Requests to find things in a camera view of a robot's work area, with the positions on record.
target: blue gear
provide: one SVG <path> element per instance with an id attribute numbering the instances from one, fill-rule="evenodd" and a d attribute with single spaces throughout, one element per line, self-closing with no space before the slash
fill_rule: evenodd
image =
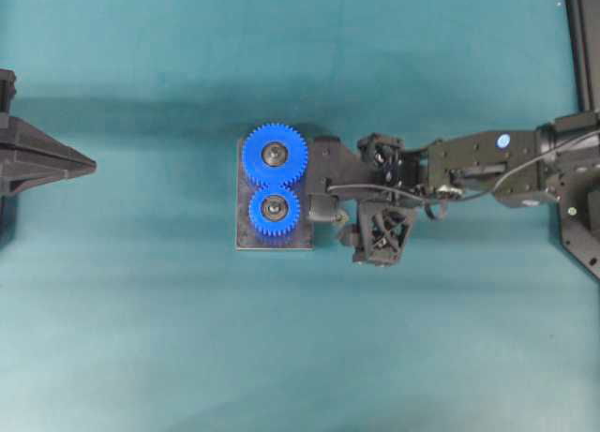
<path id="1" fill-rule="evenodd" d="M 280 221 L 271 221 L 263 214 L 263 202 L 269 196 L 280 196 L 288 204 L 288 214 Z M 300 201 L 289 189 L 280 187 L 268 187 L 257 191 L 250 201 L 248 208 L 252 226 L 262 235 L 269 237 L 280 237 L 295 229 L 300 219 Z"/>
<path id="2" fill-rule="evenodd" d="M 281 143 L 288 150 L 288 159 L 280 167 L 270 167 L 263 160 L 264 147 L 273 142 Z M 248 179 L 257 186 L 291 185 L 307 169 L 308 147 L 302 136 L 291 127 L 264 125 L 247 137 L 242 161 Z"/>

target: black plastic part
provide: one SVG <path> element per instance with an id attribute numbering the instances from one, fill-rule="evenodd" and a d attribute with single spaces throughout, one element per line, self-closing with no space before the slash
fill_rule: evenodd
<path id="1" fill-rule="evenodd" d="M 600 0 L 566 0 L 581 111 L 600 104 Z"/>
<path id="2" fill-rule="evenodd" d="M 573 43 L 579 108 L 584 113 L 557 121 L 557 142 L 570 130 L 598 127 L 600 107 L 600 0 L 566 0 Z M 562 245 L 600 278 L 600 148 L 598 138 L 561 158 L 559 218 Z"/>
<path id="3" fill-rule="evenodd" d="M 15 81 L 12 71 L 0 69 L 0 197 L 93 173 L 94 160 L 10 116 Z"/>

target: teal tabletop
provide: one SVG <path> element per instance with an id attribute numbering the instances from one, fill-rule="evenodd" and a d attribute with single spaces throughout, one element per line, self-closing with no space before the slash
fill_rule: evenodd
<path id="1" fill-rule="evenodd" d="M 564 0 L 0 0 L 13 114 L 97 173 L 9 203 L 0 430 L 600 430 L 598 285 L 553 208 L 419 218 L 400 265 L 237 252 L 236 142 L 415 147 L 577 109 Z"/>

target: blue button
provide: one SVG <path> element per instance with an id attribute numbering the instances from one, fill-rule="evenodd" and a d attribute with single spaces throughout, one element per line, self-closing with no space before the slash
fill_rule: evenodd
<path id="1" fill-rule="evenodd" d="M 510 135 L 508 134 L 502 134 L 500 137 L 498 137 L 498 140 L 496 141 L 496 146 L 498 146 L 500 149 L 507 148 L 509 144 Z"/>

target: wire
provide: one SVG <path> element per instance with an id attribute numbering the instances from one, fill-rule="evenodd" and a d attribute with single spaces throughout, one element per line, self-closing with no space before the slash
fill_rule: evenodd
<path id="1" fill-rule="evenodd" d="M 422 196 L 415 195 L 410 191 L 401 190 L 399 188 L 393 188 L 391 186 L 380 186 L 378 184 L 345 184 L 343 186 L 330 186 L 327 188 L 327 191 L 340 191 L 340 190 L 379 190 L 379 191 L 389 191 L 390 193 L 395 193 L 399 196 L 403 196 L 405 198 L 409 198 L 411 200 L 419 201 L 422 203 L 429 203 L 431 201 L 430 198 L 424 198 Z"/>
<path id="2" fill-rule="evenodd" d="M 508 179 L 509 177 L 511 177 L 512 175 L 514 175 L 520 171 L 523 171 L 525 168 L 529 167 L 530 165 L 532 165 L 536 162 L 539 162 L 540 160 L 544 160 L 548 156 L 557 154 L 564 149 L 572 148 L 573 146 L 575 146 L 581 142 L 584 142 L 584 141 L 588 140 L 590 137 L 593 137 L 594 135 L 598 135 L 599 133 L 600 132 L 598 130 L 593 130 L 591 132 L 588 132 L 587 134 L 583 134 L 581 137 L 577 137 L 575 139 L 564 142 L 563 144 L 560 144 L 556 148 L 554 148 L 550 151 L 546 151 L 545 153 L 542 153 L 539 156 L 531 158 L 530 160 L 527 160 L 526 162 L 523 162 L 520 165 L 517 165 L 512 170 L 507 171 L 505 174 L 503 174 L 498 179 L 498 181 L 496 181 L 496 183 L 491 188 L 481 191 L 479 193 L 475 193 L 474 195 L 468 196 L 466 198 L 448 199 L 448 200 L 439 200 L 436 198 L 425 198 L 423 196 L 415 195 L 415 194 L 411 193 L 410 191 L 402 190 L 400 188 L 393 188 L 391 186 L 380 186 L 378 184 L 346 184 L 343 186 L 330 186 L 327 188 L 327 191 L 354 190 L 354 189 L 388 191 L 390 193 L 395 193 L 404 198 L 409 198 L 411 200 L 421 202 L 425 205 L 434 205 L 434 204 L 439 204 L 442 202 L 473 201 L 473 200 L 482 198 L 488 194 L 494 193 L 506 181 L 506 179 Z"/>

